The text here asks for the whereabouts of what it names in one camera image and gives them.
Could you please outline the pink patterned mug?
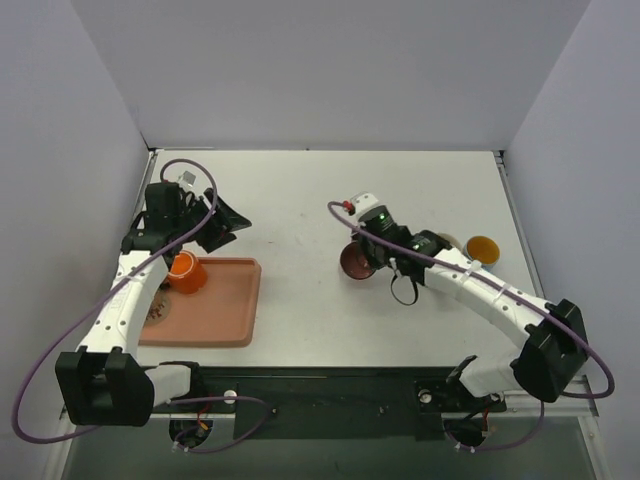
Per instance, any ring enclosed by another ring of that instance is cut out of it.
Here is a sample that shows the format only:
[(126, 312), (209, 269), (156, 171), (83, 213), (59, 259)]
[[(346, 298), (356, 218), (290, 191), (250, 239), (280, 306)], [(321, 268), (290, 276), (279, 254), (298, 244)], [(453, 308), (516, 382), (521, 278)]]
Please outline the pink patterned mug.
[(351, 279), (362, 281), (375, 274), (359, 244), (355, 241), (346, 245), (339, 258), (342, 271)]

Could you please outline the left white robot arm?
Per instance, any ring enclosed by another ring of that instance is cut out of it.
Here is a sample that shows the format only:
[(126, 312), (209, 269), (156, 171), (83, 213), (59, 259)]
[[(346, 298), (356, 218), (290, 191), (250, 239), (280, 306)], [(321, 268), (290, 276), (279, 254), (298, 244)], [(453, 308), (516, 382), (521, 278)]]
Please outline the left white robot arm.
[(186, 243), (211, 253), (251, 223), (219, 198), (214, 187), (197, 195), (178, 182), (149, 184), (145, 209), (121, 242), (108, 298), (73, 352), (59, 354), (55, 374), (77, 426), (143, 426), (153, 409), (171, 401), (200, 408), (206, 388), (199, 366), (169, 361), (143, 367), (136, 356), (153, 300)]

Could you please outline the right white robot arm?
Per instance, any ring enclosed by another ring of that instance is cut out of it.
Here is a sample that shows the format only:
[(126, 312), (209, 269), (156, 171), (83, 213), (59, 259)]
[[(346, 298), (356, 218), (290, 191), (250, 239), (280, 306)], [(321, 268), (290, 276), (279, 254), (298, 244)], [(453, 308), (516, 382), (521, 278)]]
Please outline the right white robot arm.
[(467, 259), (440, 235), (411, 233), (371, 193), (352, 198), (349, 213), (361, 229), (352, 238), (372, 271), (389, 267), (415, 288), (457, 300), (513, 343), (496, 357), (470, 355), (451, 372), (446, 394), (453, 406), (468, 409), (482, 397), (511, 390), (548, 403), (561, 396), (588, 358), (574, 341), (574, 336), (586, 336), (574, 304), (563, 300), (554, 305), (527, 295)]

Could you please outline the blue patterned mug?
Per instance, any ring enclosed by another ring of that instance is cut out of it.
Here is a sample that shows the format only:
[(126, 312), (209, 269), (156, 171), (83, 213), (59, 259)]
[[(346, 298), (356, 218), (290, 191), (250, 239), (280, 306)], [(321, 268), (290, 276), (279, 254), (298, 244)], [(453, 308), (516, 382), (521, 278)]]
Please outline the blue patterned mug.
[(480, 262), (487, 271), (491, 271), (501, 258), (498, 244), (493, 239), (481, 235), (469, 238), (463, 251), (470, 260)]

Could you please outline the beige patterned mug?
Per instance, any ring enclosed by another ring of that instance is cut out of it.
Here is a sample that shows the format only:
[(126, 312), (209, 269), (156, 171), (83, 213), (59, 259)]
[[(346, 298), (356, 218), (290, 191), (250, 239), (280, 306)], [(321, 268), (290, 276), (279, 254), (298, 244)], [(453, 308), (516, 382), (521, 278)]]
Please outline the beige patterned mug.
[(458, 249), (460, 251), (463, 250), (462, 244), (454, 236), (452, 236), (450, 234), (442, 233), (442, 232), (439, 233), (439, 236), (441, 238), (443, 238), (444, 240), (446, 240), (447, 242), (449, 242), (456, 249)]

